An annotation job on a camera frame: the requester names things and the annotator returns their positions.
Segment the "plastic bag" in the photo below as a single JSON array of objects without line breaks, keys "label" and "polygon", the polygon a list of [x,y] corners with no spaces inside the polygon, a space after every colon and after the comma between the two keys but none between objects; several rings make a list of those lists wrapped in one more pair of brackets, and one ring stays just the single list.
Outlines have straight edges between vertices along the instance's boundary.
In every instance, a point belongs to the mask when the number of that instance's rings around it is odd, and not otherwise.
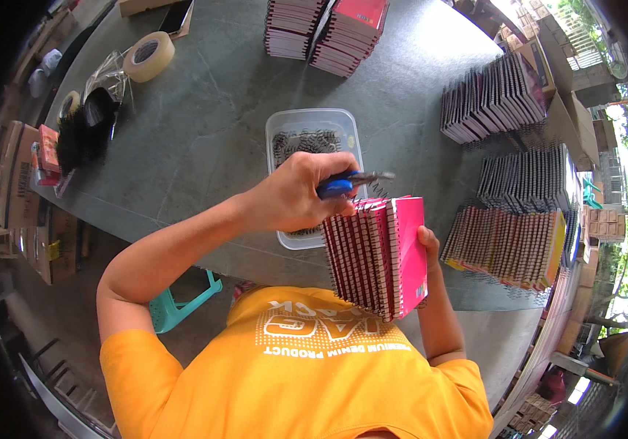
[{"label": "plastic bag", "polygon": [[92,90],[104,87],[115,101],[124,101],[124,91],[128,82],[128,75],[124,73],[124,56],[118,51],[112,51],[102,64],[97,67],[85,83],[85,90],[82,93],[82,103]]},{"label": "plastic bag", "polygon": [[39,68],[44,71],[46,76],[50,76],[51,73],[57,67],[57,64],[60,62],[60,58],[63,57],[63,54],[57,48],[54,48],[50,52],[44,55],[43,60],[41,61],[41,65]]},{"label": "plastic bag", "polygon": [[29,91],[33,98],[39,97],[46,89],[46,83],[48,79],[46,74],[41,69],[36,69],[29,77]]}]

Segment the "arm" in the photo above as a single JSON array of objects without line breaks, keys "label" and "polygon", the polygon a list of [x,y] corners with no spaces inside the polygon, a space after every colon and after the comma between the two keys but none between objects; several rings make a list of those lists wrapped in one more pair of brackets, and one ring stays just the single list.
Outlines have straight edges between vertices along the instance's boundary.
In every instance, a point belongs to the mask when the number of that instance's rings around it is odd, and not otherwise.
[{"label": "arm", "polygon": [[152,333],[148,302],[222,243],[250,231],[294,231],[314,227],[333,214],[352,214],[347,199],[322,201],[316,186],[331,175],[358,169],[350,153],[295,153],[248,192],[123,250],[108,265],[97,288],[102,343],[125,329]]},{"label": "arm", "polygon": [[450,360],[465,358],[465,343],[463,330],[460,328],[458,317],[453,311],[448,294],[443,284],[441,264],[438,263],[439,243],[433,232],[423,225],[419,227],[419,241],[426,247],[426,270],[429,284],[429,295],[424,305],[420,304],[419,326],[422,330],[422,340],[426,359],[432,366],[438,366]]}]

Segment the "gray table top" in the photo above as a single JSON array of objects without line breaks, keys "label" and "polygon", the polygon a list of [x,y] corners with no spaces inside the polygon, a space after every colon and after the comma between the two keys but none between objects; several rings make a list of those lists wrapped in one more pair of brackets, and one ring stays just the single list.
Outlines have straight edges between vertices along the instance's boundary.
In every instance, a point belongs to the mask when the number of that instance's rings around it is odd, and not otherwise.
[{"label": "gray table top", "polygon": [[[190,33],[156,78],[132,83],[133,103],[116,125],[106,160],[76,172],[62,199],[45,198],[127,241],[136,241],[256,185],[268,174],[265,122],[292,108],[345,108],[357,122],[365,169],[397,174],[392,196],[422,196],[426,224],[441,241],[456,209],[476,190],[482,152],[463,152],[439,130],[450,79],[500,53],[485,34],[441,1],[396,0],[371,57],[349,79],[269,57],[266,0],[195,2]],[[48,114],[81,92],[111,50],[156,30],[161,8],[122,18],[115,7],[70,67]],[[284,249],[275,233],[253,233],[197,261],[214,272],[266,285],[330,286],[324,249]],[[445,269],[456,309],[538,306]],[[478,287],[483,294],[477,294]]]}]

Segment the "pliers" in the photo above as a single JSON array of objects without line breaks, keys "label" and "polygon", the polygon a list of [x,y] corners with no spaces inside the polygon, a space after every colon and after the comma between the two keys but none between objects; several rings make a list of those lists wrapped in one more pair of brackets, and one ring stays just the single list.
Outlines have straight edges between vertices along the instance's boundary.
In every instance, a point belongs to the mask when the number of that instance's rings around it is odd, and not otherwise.
[{"label": "pliers", "polygon": [[391,180],[395,174],[387,171],[361,172],[346,171],[330,176],[319,183],[316,194],[320,199],[336,198],[353,191],[360,185],[367,185],[376,180]]}]

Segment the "person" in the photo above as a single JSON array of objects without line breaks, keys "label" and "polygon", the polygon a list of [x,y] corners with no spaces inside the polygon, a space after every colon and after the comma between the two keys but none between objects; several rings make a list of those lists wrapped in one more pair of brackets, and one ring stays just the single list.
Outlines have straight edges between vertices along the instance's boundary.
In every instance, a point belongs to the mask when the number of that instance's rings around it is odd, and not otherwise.
[{"label": "person", "polygon": [[353,214],[317,184],[358,170],[349,153],[293,154],[254,188],[132,244],[97,288],[100,363],[116,424],[133,438],[486,438],[478,366],[443,284],[439,243],[419,227],[429,294],[426,356],[393,323],[331,291],[272,286],[231,307],[227,327],[183,369],[153,332],[148,303],[220,244],[256,230]]}]

